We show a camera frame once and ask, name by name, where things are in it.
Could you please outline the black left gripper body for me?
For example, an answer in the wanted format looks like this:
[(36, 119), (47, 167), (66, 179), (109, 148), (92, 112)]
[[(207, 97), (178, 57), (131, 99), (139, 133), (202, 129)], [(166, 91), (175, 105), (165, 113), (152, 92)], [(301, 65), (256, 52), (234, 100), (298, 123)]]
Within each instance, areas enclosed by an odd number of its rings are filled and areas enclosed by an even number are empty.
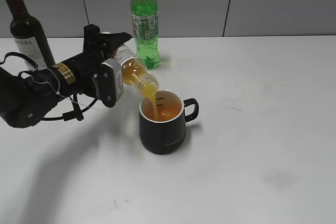
[(101, 63), (107, 59), (104, 55), (105, 49), (106, 42), (100, 34), (100, 28), (93, 24), (85, 26), (82, 53), (63, 61), (75, 76), (75, 82), (64, 87), (65, 94), (97, 96), (93, 76), (98, 73)]

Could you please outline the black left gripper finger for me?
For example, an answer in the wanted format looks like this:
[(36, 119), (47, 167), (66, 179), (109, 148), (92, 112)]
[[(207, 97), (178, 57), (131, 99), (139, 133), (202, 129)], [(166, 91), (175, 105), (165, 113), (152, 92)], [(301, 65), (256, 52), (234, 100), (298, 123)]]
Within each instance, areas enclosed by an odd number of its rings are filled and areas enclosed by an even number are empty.
[(128, 33), (100, 33), (99, 42), (104, 59), (113, 58), (114, 52), (129, 41), (132, 36)]

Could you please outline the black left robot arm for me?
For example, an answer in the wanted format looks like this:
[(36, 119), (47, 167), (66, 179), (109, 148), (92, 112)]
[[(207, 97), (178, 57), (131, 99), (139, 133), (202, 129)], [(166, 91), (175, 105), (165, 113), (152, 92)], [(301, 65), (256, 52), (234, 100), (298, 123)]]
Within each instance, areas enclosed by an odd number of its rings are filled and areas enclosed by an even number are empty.
[(24, 129), (41, 121), (83, 120), (83, 113), (100, 100), (115, 106), (123, 94), (117, 50), (129, 41), (128, 33), (101, 33), (96, 25), (84, 27), (83, 51), (27, 78), (1, 69), (1, 118)]

